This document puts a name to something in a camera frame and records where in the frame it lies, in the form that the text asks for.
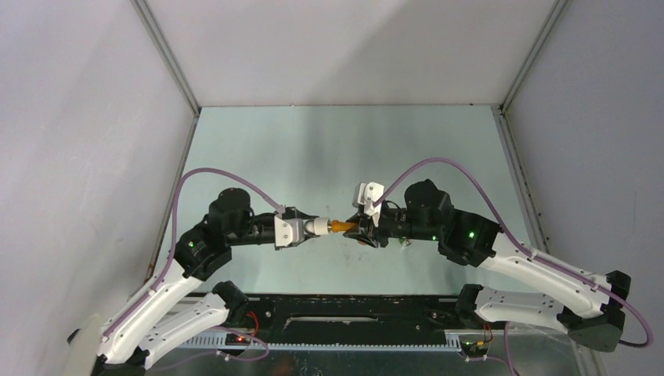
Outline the orange water faucet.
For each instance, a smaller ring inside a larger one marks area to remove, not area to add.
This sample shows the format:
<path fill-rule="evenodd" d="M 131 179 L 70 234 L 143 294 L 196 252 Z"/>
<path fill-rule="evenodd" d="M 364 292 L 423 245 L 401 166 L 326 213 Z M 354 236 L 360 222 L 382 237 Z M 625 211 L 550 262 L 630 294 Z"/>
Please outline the orange water faucet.
<path fill-rule="evenodd" d="M 331 220 L 328 222 L 329 231 L 331 233 L 346 233 L 358 227 L 357 223 L 344 222 L 339 220 Z"/>

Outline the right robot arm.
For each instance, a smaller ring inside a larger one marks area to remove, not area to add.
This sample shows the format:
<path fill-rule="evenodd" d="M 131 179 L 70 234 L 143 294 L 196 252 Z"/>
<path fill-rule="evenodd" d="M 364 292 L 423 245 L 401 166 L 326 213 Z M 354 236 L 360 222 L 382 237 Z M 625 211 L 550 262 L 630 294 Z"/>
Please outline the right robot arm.
<path fill-rule="evenodd" d="M 585 284 L 562 272 L 572 266 L 523 243 L 514 244 L 499 223 L 454 208 L 448 193 L 429 179 L 406 189 L 403 208 L 378 204 L 383 192 L 378 183 L 357 186 L 353 204 L 358 211 L 349 218 L 353 228 L 345 237 L 373 248 L 385 248 L 391 239 L 435 242 L 438 253 L 457 265 L 501 273 L 533 288 L 532 293 L 517 293 L 464 285 L 455 307 L 463 326 L 511 321 L 548 327 L 603 353 L 619 344 L 629 275 L 578 269 L 589 280 Z"/>

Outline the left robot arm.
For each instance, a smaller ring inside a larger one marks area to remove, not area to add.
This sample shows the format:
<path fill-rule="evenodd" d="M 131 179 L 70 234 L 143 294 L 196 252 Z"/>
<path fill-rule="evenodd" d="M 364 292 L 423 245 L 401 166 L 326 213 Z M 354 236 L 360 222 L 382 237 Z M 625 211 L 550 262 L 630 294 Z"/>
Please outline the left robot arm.
<path fill-rule="evenodd" d="M 295 207 L 257 215 L 248 192 L 223 190 L 208 213 L 175 243 L 164 268 L 99 327 L 77 329 L 67 339 L 65 375 L 144 375 L 160 358 L 202 331 L 246 320 L 247 296 L 231 281 L 217 284 L 193 307 L 171 309 L 232 259 L 240 245 L 299 244 L 330 232 L 327 218 Z"/>

